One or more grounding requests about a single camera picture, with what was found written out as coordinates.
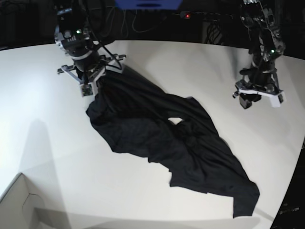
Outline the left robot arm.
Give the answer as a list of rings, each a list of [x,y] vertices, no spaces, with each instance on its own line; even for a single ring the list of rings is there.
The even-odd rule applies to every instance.
[[[252,63],[239,72],[242,78],[235,83],[233,93],[243,109],[262,97],[268,98],[272,107],[280,107],[285,101],[275,67],[276,59],[285,51],[281,34],[283,5],[281,0],[244,0],[241,4],[241,21],[252,42]]]

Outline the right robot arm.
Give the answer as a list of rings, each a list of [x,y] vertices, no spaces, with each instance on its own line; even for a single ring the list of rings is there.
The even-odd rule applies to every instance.
[[[57,74],[66,73],[80,86],[83,97],[96,95],[106,68],[122,70],[126,55],[112,54],[92,29],[87,3],[71,0],[56,4],[58,25],[55,28],[56,45],[69,56],[73,64],[63,65]]]

